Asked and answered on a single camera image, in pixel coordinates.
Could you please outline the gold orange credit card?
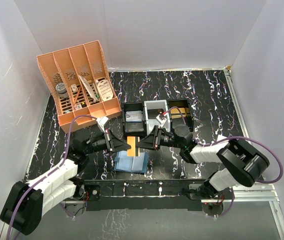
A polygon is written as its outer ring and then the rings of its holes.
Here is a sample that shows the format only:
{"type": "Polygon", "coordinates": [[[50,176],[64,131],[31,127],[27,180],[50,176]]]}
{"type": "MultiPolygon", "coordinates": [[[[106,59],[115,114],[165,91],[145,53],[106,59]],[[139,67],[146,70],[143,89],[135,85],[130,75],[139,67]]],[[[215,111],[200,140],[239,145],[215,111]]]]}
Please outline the gold orange credit card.
{"type": "Polygon", "coordinates": [[[137,147],[137,143],[139,142],[138,136],[128,136],[127,144],[130,145],[130,149],[127,150],[127,156],[129,157],[138,157],[140,155],[140,150],[137,147]]]}

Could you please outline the blue leather card holder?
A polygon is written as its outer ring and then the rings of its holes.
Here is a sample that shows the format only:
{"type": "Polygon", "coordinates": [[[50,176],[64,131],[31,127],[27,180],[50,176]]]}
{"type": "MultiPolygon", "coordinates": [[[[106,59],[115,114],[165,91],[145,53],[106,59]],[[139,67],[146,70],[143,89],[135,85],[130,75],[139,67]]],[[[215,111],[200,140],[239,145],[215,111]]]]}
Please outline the blue leather card holder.
{"type": "Polygon", "coordinates": [[[118,172],[145,174],[149,154],[142,152],[139,156],[128,156],[127,151],[120,151],[115,157],[114,170],[118,172]]]}

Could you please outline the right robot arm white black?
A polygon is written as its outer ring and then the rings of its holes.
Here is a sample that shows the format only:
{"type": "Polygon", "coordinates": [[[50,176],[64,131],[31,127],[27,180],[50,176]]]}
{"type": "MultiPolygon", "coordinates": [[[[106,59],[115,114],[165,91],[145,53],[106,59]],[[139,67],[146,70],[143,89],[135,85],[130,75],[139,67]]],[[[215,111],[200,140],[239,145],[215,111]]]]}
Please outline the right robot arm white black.
{"type": "Polygon", "coordinates": [[[184,124],[172,132],[154,126],[144,139],[137,142],[138,148],[158,150],[161,146],[178,148],[186,163],[221,163],[224,169],[214,172],[196,189],[183,189],[188,198],[212,199],[225,189],[245,186],[251,187],[269,167],[269,160],[253,145],[240,137],[221,137],[215,143],[198,143],[184,124]]]}

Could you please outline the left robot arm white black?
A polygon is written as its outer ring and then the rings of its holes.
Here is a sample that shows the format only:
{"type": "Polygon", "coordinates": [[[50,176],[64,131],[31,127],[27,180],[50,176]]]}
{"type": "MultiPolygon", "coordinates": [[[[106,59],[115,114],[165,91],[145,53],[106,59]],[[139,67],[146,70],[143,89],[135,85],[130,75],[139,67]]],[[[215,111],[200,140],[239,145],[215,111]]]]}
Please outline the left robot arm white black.
{"type": "Polygon", "coordinates": [[[31,234],[44,216],[54,206],[72,197],[80,179],[76,176],[84,170],[92,153],[107,151],[116,153],[130,149],[130,145],[105,128],[106,116],[95,118],[99,135],[83,141],[67,139],[64,157],[60,162],[28,182],[16,182],[8,195],[0,214],[0,220],[8,225],[6,239],[13,229],[24,235],[31,234]]]}

